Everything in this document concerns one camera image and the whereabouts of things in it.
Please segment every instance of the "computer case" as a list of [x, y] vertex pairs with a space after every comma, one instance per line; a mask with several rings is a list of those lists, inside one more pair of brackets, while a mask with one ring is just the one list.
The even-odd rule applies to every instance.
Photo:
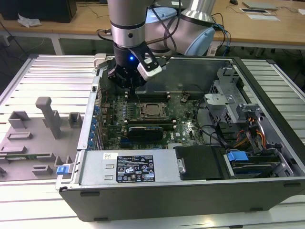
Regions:
[[30, 19], [69, 23], [76, 13], [75, 0], [0, 0], [5, 20], [16, 20], [18, 14]]

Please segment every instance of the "floor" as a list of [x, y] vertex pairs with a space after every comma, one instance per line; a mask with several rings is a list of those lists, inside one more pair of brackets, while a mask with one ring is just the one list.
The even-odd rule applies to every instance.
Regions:
[[[15, 38], [21, 47], [28, 54], [55, 54], [50, 39], [46, 38]], [[23, 62], [27, 59], [21, 48], [16, 44], [13, 38], [10, 38], [10, 46], [0, 48], [0, 93], [7, 87], [11, 79], [18, 72]], [[92, 46], [90, 40], [72, 40], [62, 39], [61, 41], [65, 54], [67, 55], [92, 55]], [[95, 41], [97, 53], [113, 53], [112, 44], [107, 41]], [[217, 52], [222, 56], [225, 47]], [[242, 59], [272, 59], [296, 84], [305, 90], [305, 51], [299, 50], [275, 50], [266, 49], [259, 58], [255, 57], [257, 49], [241, 47], [231, 47], [227, 56], [238, 56]]]

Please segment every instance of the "power supply label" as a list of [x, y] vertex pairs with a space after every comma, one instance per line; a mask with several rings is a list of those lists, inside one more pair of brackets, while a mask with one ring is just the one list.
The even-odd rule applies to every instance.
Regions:
[[155, 181], [153, 156], [118, 156], [116, 181], [118, 183]]

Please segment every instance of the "table leg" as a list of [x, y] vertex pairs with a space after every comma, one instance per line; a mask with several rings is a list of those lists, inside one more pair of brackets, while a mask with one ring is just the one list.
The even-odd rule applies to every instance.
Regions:
[[95, 43], [95, 40], [90, 40], [90, 43], [91, 43], [92, 54], [95, 55], [96, 54], [96, 43]]
[[263, 55], [263, 52], [265, 51], [266, 48], [258, 48], [256, 50], [256, 54], [255, 57], [260, 57], [261, 55]]
[[206, 56], [215, 56], [218, 48], [218, 42], [212, 42]]
[[51, 38], [52, 40], [52, 44], [53, 44], [53, 47], [54, 47], [54, 50], [55, 50], [55, 54], [56, 55], [64, 55], [64, 51], [61, 47], [61, 42], [60, 42], [60, 39], [59, 38]]
[[8, 37], [6, 35], [0, 36], [0, 42], [4, 47], [9, 47], [10, 42], [8, 41]]

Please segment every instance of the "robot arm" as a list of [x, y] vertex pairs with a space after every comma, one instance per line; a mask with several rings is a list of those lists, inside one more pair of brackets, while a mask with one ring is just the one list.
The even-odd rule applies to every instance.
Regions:
[[162, 70], [145, 42], [147, 7], [153, 3], [153, 0], [108, 1], [115, 55], [108, 78], [121, 88], [134, 90]]
[[[109, 61], [108, 78], [121, 88], [130, 89], [131, 92], [162, 71], [152, 50], [165, 53], [174, 50], [175, 47], [172, 39], [166, 38], [169, 35], [159, 20], [145, 25], [147, 9], [154, 2], [154, 0], [108, 0], [115, 56], [114, 60]], [[166, 15], [161, 12], [160, 18], [170, 32], [173, 32], [177, 26], [172, 37], [177, 43], [177, 52], [198, 55], [209, 47], [215, 33], [211, 28], [213, 25], [211, 11], [214, 2], [215, 0], [192, 0], [190, 7], [184, 10], [179, 18], [175, 16], [176, 14], [165, 18]], [[148, 47], [145, 40], [158, 40], [158, 38], [163, 39]]]

